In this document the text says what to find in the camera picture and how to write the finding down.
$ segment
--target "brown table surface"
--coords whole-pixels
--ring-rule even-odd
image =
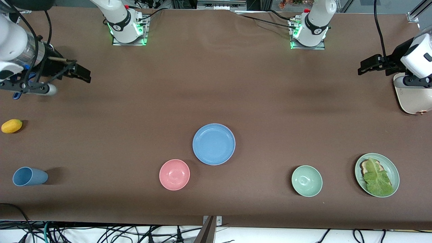
[[[55,96],[17,101],[1,91],[1,121],[27,124],[0,134],[0,202],[31,220],[184,225],[222,215],[230,226],[432,227],[432,117],[404,114],[384,72],[357,75],[361,60],[381,52],[373,15],[336,14],[326,50],[306,51],[289,48],[286,28],[229,11],[164,10],[146,47],[112,46],[96,8],[49,13],[51,43],[90,69],[92,83],[65,78]],[[47,38],[43,12],[28,19]],[[418,32],[405,15],[379,20],[388,53]],[[195,132],[213,122],[237,145],[220,166],[192,151]],[[355,180],[356,160],[370,152],[399,170],[389,198]],[[172,192],[158,174],[174,158],[191,179]],[[304,164],[324,180],[312,198],[290,184]],[[14,186],[22,166],[46,170],[47,185]],[[21,217],[0,207],[0,218]]]

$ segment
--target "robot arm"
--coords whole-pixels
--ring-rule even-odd
[[[90,83],[89,70],[76,64],[76,61],[63,58],[52,45],[39,39],[35,40],[32,33],[26,32],[16,22],[6,17],[6,13],[16,13],[16,8],[48,10],[53,3],[54,0],[0,0],[0,89],[16,92],[19,95],[21,93],[54,95],[57,89],[50,82],[30,81],[40,76],[52,77],[51,80],[61,80],[63,76],[67,76]],[[29,70],[31,73],[26,78],[24,73],[28,74]]]
[[[295,17],[299,19],[300,25],[293,38],[307,47],[318,45],[325,38],[328,24],[336,9],[334,0],[315,0],[310,12]]]
[[[126,9],[120,0],[90,0],[102,11],[112,35],[122,43],[130,43],[143,35],[137,26],[143,17],[141,12]]]
[[[385,70],[386,75],[405,73],[394,80],[398,88],[432,87],[432,37],[427,29],[418,36],[400,44],[387,58],[376,54],[360,62],[359,75],[369,71]]]

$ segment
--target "yellow lemon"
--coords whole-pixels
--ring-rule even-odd
[[[22,121],[18,119],[8,120],[7,122],[1,125],[1,131],[4,133],[14,133],[21,129]]]

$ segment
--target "lettuce leaf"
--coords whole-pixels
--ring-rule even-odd
[[[364,174],[363,179],[366,182],[368,192],[380,197],[393,193],[393,186],[391,186],[387,171],[380,171],[377,160],[369,159],[365,166],[368,171]]]

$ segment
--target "blue cup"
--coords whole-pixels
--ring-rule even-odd
[[[12,181],[17,186],[40,185],[48,180],[48,174],[40,169],[21,167],[12,177]]]

